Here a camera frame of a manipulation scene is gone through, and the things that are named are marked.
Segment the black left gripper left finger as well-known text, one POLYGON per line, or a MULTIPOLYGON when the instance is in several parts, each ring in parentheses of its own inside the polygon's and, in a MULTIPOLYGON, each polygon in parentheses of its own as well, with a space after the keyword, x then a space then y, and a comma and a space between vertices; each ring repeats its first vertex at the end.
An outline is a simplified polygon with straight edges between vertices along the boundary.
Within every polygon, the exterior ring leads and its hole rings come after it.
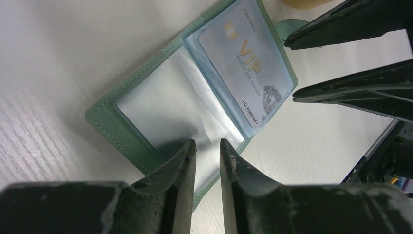
POLYGON ((3 234, 188 234, 196 143, 141 180, 26 182, 0 193, 3 234))

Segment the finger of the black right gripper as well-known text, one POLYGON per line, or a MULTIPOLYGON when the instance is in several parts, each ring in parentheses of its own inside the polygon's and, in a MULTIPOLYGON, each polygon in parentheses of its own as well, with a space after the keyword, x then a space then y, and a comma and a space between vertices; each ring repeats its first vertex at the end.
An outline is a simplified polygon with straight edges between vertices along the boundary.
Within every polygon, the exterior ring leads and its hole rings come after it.
POLYGON ((413 61, 406 60, 297 90, 294 102, 338 104, 413 121, 413 61))
POLYGON ((292 50, 380 37, 405 29, 413 16, 411 0, 346 0, 291 33, 292 50))

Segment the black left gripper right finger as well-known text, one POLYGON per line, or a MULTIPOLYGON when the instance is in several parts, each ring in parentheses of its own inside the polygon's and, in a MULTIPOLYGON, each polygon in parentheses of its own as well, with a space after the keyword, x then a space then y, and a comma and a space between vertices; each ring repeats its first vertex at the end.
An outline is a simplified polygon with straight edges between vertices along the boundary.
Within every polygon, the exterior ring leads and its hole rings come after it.
POLYGON ((220 142, 227 234, 410 234, 413 204, 391 184, 283 185, 220 142))

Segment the yellow oval tray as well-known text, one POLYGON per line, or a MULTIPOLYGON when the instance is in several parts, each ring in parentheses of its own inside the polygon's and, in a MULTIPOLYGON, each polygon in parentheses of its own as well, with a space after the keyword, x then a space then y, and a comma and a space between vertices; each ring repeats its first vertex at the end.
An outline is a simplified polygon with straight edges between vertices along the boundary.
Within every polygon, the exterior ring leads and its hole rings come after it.
POLYGON ((281 0, 284 4, 297 10, 313 9, 335 0, 281 0))

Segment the white credit card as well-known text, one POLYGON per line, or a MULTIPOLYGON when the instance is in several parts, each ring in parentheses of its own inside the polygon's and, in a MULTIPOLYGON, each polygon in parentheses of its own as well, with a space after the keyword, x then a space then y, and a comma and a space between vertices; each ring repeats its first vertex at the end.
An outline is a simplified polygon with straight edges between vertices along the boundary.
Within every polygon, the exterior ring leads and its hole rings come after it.
POLYGON ((237 0, 198 42, 252 131, 262 128, 293 88, 281 53, 253 0, 237 0))

